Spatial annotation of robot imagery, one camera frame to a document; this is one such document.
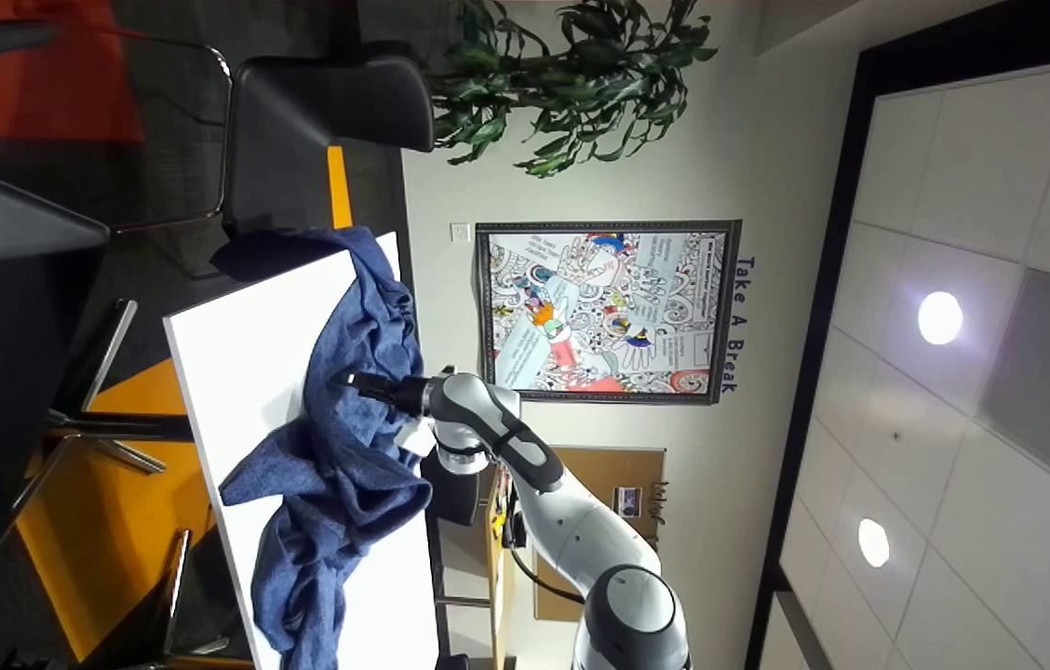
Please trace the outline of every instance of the colorful artwork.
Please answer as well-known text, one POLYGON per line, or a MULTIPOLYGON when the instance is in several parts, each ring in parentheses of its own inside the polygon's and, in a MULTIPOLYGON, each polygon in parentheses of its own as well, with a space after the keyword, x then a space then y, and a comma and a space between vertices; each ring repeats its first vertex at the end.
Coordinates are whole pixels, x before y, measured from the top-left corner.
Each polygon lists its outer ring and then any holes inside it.
POLYGON ((479 228, 483 372, 534 399, 710 403, 738 231, 738 224, 479 228))

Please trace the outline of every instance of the hanging plant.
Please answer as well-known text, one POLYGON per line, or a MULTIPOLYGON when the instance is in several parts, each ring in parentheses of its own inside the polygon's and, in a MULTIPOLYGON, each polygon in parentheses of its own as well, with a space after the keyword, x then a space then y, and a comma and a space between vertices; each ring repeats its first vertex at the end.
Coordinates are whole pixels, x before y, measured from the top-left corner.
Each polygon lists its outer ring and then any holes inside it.
POLYGON ((691 0, 670 0, 663 18, 639 0, 576 0, 563 10, 563 51, 500 0, 462 0, 458 34, 450 75, 433 84, 441 144, 462 151, 450 164, 479 162, 510 112, 534 110, 537 151, 519 167, 537 178, 668 138, 690 105, 683 72, 716 58, 710 14, 691 14, 691 0))

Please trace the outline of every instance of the blue cloth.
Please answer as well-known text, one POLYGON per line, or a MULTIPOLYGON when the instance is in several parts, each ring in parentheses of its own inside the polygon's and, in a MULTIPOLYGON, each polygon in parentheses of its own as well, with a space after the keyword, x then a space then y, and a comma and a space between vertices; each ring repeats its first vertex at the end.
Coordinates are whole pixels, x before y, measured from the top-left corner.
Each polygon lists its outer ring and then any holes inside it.
POLYGON ((306 245, 349 250, 354 287, 320 333, 303 419, 275 427, 222 479, 222 503, 283 494, 261 535, 253 622, 283 652, 287 670, 335 670, 347 613, 344 582, 364 553, 411 522, 433 494, 413 456, 395 439, 403 414, 360 399, 347 372, 421 376, 413 305, 364 228, 313 236, 306 245))

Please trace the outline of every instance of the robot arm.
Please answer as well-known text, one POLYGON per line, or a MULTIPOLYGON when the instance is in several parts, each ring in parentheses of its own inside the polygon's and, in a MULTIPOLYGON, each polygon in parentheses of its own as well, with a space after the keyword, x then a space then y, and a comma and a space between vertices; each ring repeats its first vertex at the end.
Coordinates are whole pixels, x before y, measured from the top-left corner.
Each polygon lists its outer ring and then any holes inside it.
POLYGON ((428 419, 448 471, 472 473, 496 460, 514 473, 537 553, 586 596, 575 670, 690 667, 685 613, 663 582, 660 555, 514 414, 510 393, 470 372, 411 384, 354 376, 349 384, 428 419))

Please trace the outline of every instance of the white table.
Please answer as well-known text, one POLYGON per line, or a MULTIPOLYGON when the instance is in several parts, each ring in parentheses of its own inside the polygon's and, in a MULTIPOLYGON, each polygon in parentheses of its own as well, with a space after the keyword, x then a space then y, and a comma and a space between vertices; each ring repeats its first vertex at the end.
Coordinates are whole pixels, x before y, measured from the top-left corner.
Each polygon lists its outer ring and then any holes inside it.
MULTIPOLYGON (((395 236, 383 236, 381 250, 400 269, 395 236)), ((270 427, 297 419, 313 342, 349 281, 349 256, 335 252, 165 319, 234 601, 261 670, 275 670, 280 654, 253 627, 249 586, 261 530, 280 498, 222 506, 218 486, 270 427)), ((347 582, 338 667, 433 670, 434 654, 433 569, 424 519, 416 513, 381 540, 347 582)))

